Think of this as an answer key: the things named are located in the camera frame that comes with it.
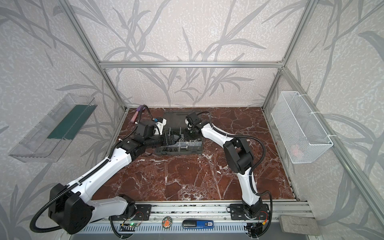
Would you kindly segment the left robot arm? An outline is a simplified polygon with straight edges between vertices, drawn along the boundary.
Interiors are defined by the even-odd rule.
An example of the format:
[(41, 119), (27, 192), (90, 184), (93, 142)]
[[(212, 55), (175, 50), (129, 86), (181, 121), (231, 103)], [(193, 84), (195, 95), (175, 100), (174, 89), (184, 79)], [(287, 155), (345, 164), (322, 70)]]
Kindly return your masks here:
[(174, 145), (181, 134), (163, 133), (167, 121), (158, 118), (138, 122), (134, 130), (119, 140), (109, 155), (87, 173), (67, 185), (57, 184), (51, 189), (50, 200), (33, 216), (30, 229), (34, 233), (48, 233), (60, 229), (76, 234), (88, 223), (128, 214), (135, 202), (129, 197), (94, 201), (93, 195), (119, 170), (142, 155), (146, 149)]

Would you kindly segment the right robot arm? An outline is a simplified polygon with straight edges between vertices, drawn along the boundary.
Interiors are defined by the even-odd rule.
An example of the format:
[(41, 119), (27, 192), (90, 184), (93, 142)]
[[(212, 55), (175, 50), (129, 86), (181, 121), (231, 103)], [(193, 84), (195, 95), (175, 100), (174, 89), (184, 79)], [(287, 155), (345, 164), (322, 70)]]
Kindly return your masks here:
[[(223, 148), (227, 164), (237, 174), (240, 182), (245, 216), (251, 220), (255, 219), (263, 204), (261, 196), (269, 193), (268, 191), (258, 192), (254, 177), (254, 170), (266, 156), (264, 144), (255, 137), (224, 132), (212, 123), (212, 118), (208, 121), (202, 120), (199, 117), (201, 114), (202, 112), (193, 112), (186, 116), (188, 129)], [(254, 163), (255, 156), (247, 139), (255, 140), (262, 148), (262, 155), (257, 163)]]

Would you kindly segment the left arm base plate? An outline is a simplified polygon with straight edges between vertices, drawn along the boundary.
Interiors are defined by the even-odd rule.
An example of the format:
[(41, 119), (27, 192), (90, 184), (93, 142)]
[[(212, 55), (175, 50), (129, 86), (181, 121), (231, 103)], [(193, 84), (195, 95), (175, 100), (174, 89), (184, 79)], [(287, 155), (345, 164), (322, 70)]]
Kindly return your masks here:
[(135, 205), (135, 209), (129, 208), (123, 215), (111, 216), (113, 221), (148, 221), (152, 205), (150, 204), (138, 204)]

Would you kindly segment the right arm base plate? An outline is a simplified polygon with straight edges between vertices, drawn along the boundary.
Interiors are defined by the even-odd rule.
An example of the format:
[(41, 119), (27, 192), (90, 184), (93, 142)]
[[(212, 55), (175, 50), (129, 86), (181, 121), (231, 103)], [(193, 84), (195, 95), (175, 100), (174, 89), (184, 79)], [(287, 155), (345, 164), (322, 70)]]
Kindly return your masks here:
[(270, 208), (268, 204), (262, 204), (260, 210), (255, 217), (249, 218), (246, 216), (244, 206), (242, 204), (230, 204), (227, 211), (231, 214), (231, 220), (260, 220), (265, 221), (270, 217)]

